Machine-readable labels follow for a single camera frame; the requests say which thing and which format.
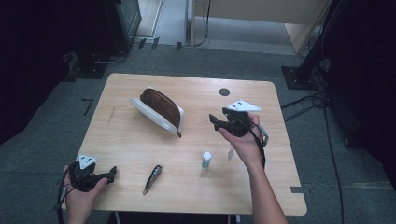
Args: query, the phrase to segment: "black cable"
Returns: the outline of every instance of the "black cable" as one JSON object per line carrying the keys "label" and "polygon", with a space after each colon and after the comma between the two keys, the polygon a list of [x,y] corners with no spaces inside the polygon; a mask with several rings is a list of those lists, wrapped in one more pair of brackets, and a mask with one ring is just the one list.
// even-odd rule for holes
{"label": "black cable", "polygon": [[211,3],[211,0],[209,0],[209,6],[207,6],[207,13],[206,13],[206,24],[204,23],[204,26],[205,26],[205,30],[206,30],[206,35],[205,35],[205,38],[204,38],[204,40],[201,42],[201,43],[199,43],[199,44],[197,44],[197,45],[194,45],[193,47],[200,47],[202,44],[204,44],[204,42],[206,41],[206,39],[207,39],[207,34],[209,33],[209,13],[210,13],[210,3]]}
{"label": "black cable", "polygon": [[[336,180],[337,180],[338,195],[339,195],[339,199],[340,199],[341,223],[344,224],[343,192],[342,192],[342,189],[341,189],[340,176],[338,174],[338,168],[337,168],[337,164],[335,162],[334,152],[333,152],[333,148],[332,148],[332,139],[331,139],[331,135],[330,135],[329,121],[328,121],[328,118],[327,118],[328,98],[327,98],[325,92],[317,92],[317,93],[315,93],[312,96],[305,96],[305,97],[303,97],[303,98],[301,98],[301,99],[299,99],[297,101],[294,101],[294,102],[288,103],[286,105],[283,105],[283,106],[281,106],[281,108],[283,109],[283,108],[286,108],[286,107],[288,107],[290,105],[295,105],[295,104],[297,104],[297,103],[299,103],[301,101],[305,101],[305,100],[308,100],[308,99],[310,99],[312,101],[313,105],[308,107],[308,108],[306,108],[306,109],[304,109],[304,110],[302,110],[304,112],[300,111],[297,114],[295,114],[294,116],[291,116],[292,117],[291,119],[294,119],[294,118],[300,116],[301,114],[305,113],[306,111],[308,111],[311,108],[315,108],[315,107],[322,107],[323,108],[324,118],[325,118],[325,123],[326,123],[327,138],[328,138],[328,142],[329,142],[330,152],[331,152],[331,155],[332,155],[332,165],[333,165],[334,171],[335,171],[335,177],[336,177]],[[319,103],[319,104],[315,103],[316,100],[320,100],[321,103]]]}
{"label": "black cable", "polygon": [[[253,131],[251,131],[251,128],[248,127],[244,122],[242,122],[242,120],[237,119],[236,117],[231,116],[231,115],[226,115],[226,116],[231,117],[232,119],[236,120],[238,123],[242,124],[251,133],[251,135],[253,135],[254,140],[257,144],[257,147],[259,148],[260,155],[262,156],[262,169],[265,170],[266,159],[265,159],[265,153],[264,153],[264,143],[262,141],[260,141],[260,138]],[[258,125],[257,124],[255,124],[255,125],[259,129],[260,133],[263,134],[262,130],[258,127]]]}
{"label": "black cable", "polygon": [[53,209],[56,210],[56,212],[57,212],[59,224],[64,224],[64,216],[63,216],[63,212],[62,212],[62,204],[64,203],[64,199],[66,198],[67,194],[69,194],[71,191],[73,191],[73,189],[71,189],[70,191],[66,192],[65,195],[62,195],[64,192],[64,180],[66,179],[66,175],[69,173],[70,166],[71,165],[67,166],[66,170],[64,171],[61,182],[59,183],[57,202],[53,206]]}
{"label": "black cable", "polygon": [[292,119],[295,119],[295,118],[301,116],[302,114],[308,112],[312,108],[325,106],[327,104],[328,98],[327,98],[325,92],[320,91],[320,92],[317,92],[317,93],[315,93],[315,94],[313,94],[311,96],[305,96],[305,97],[303,97],[303,98],[301,98],[301,99],[299,99],[297,101],[293,101],[291,103],[282,105],[280,108],[284,109],[284,108],[287,108],[287,107],[289,107],[291,105],[296,105],[296,104],[298,104],[298,103],[300,103],[302,101],[308,101],[308,100],[310,100],[312,102],[311,106],[309,106],[308,108],[302,109],[299,112],[297,112],[296,114],[284,119],[285,122],[290,121]]}
{"label": "black cable", "polygon": [[126,52],[124,52],[122,54],[122,56],[120,58],[118,58],[117,60],[108,61],[108,62],[101,62],[101,61],[95,60],[95,56],[97,56],[96,54],[93,54],[92,58],[94,59],[94,61],[93,61],[94,63],[118,63],[119,61],[121,61],[125,57],[125,55],[126,55]]}
{"label": "black cable", "polygon": [[335,158],[334,158],[334,152],[332,149],[332,139],[330,136],[330,128],[329,128],[329,121],[327,119],[327,112],[326,112],[326,106],[323,107],[324,111],[324,118],[326,121],[326,131],[327,131],[327,138],[329,141],[329,147],[330,147],[330,152],[332,154],[332,165],[334,166],[334,171],[335,171],[335,177],[337,179],[337,188],[338,188],[338,196],[340,198],[340,212],[341,212],[341,224],[344,224],[344,200],[343,200],[343,191],[341,190],[341,181],[340,181],[340,176],[338,174],[338,169],[337,169],[337,164],[335,163]]}
{"label": "black cable", "polygon": [[327,74],[328,71],[322,69],[319,63],[315,63],[315,65],[312,67],[312,75],[317,83],[319,83],[324,89],[327,89],[328,85],[325,81],[325,76],[323,75],[324,73]]}

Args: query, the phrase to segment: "small black circle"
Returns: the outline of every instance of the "small black circle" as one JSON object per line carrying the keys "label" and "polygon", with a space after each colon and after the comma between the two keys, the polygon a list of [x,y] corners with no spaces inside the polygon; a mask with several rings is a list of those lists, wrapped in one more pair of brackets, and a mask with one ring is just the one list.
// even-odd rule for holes
{"label": "small black circle", "polygon": [[220,93],[220,95],[222,95],[222,96],[228,96],[228,95],[230,95],[230,91],[229,91],[227,88],[221,88],[221,89],[219,90],[219,93]]}

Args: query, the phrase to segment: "human arm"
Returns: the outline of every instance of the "human arm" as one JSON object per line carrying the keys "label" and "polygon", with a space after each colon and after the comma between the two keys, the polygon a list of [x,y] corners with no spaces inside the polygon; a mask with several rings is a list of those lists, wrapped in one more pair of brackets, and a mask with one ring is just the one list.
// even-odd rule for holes
{"label": "human arm", "polygon": [[71,185],[70,175],[66,175],[64,185],[66,187],[66,192],[68,192],[66,195],[68,224],[82,224],[87,221],[93,209],[95,199],[105,187],[106,183],[107,179],[102,178],[89,192],[83,192],[74,189]]}
{"label": "human arm", "polygon": [[[260,124],[259,116],[253,114],[249,116],[253,123]],[[256,136],[262,136],[257,126],[254,126],[252,131]],[[234,146],[236,153],[247,167],[254,223],[288,223],[262,168],[261,154],[253,135],[247,133],[242,137],[236,137],[223,128],[219,128],[219,132]]]}

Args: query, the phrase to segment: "left hand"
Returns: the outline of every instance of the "left hand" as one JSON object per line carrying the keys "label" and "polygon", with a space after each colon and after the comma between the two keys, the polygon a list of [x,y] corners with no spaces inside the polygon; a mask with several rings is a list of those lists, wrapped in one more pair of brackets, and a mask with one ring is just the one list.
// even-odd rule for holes
{"label": "left hand", "polygon": [[91,214],[96,197],[102,191],[107,183],[107,178],[102,178],[96,186],[89,192],[83,192],[74,189],[71,185],[70,175],[67,174],[64,179],[66,186],[66,209],[67,209],[67,223],[85,223]]}

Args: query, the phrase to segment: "small bottle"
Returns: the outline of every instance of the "small bottle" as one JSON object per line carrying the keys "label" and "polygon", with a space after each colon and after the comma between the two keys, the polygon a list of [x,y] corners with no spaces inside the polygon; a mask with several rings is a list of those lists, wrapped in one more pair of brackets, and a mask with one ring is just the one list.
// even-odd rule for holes
{"label": "small bottle", "polygon": [[212,159],[212,154],[210,152],[204,153],[204,159],[202,160],[202,168],[207,169],[210,163],[210,159]]}

